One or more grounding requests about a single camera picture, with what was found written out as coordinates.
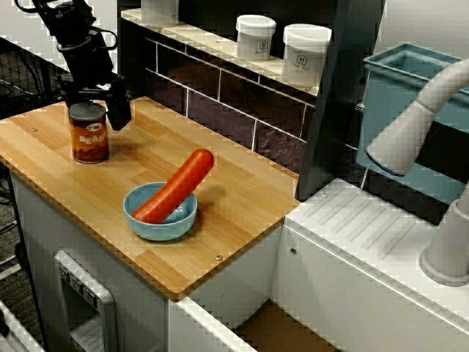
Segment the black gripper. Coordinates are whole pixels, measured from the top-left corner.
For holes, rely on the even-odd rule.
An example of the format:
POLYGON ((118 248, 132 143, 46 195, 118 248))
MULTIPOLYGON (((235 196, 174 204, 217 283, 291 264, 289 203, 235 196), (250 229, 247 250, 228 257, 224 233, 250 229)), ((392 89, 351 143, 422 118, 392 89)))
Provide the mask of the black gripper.
POLYGON ((80 100, 105 100, 111 127, 120 131, 131 121, 132 115, 125 79, 113 72, 109 51, 114 48, 116 45, 106 45, 101 32, 89 32, 76 44, 58 44, 69 73, 57 76, 56 81, 68 108, 80 100))

